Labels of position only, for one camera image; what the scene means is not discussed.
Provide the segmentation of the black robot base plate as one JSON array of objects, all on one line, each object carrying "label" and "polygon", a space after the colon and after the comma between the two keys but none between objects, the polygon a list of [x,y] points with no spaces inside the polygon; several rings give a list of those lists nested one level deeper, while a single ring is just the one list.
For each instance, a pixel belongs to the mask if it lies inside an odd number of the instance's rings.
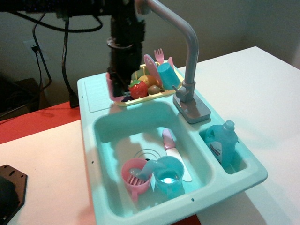
[{"label": "black robot base plate", "polygon": [[0,223],[6,225],[25,203],[28,176],[10,165],[0,167]]}]

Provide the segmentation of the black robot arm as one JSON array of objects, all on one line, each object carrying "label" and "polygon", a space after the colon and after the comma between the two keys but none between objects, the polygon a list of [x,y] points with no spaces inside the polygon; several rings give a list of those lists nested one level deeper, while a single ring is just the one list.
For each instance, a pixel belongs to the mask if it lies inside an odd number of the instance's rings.
[{"label": "black robot arm", "polygon": [[[98,31],[103,26],[99,17],[111,16],[111,36],[107,40],[111,49],[108,87],[114,98],[128,92],[131,75],[140,67],[145,34],[144,20],[137,18],[133,0],[2,0],[0,10],[65,33]],[[57,18],[64,21],[73,16],[91,15],[99,25],[81,30],[58,28],[39,22],[27,16],[28,13],[55,13]]]}]

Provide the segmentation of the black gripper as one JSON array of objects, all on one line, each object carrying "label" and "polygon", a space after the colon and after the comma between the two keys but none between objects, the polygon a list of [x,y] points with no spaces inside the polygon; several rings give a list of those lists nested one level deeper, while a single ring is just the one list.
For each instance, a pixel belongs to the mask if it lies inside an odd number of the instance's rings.
[{"label": "black gripper", "polygon": [[142,43],[117,44],[115,39],[108,39],[111,49],[108,71],[114,73],[118,79],[112,79],[112,93],[114,97],[124,96],[128,86],[123,82],[130,82],[131,75],[139,70],[142,60]]}]

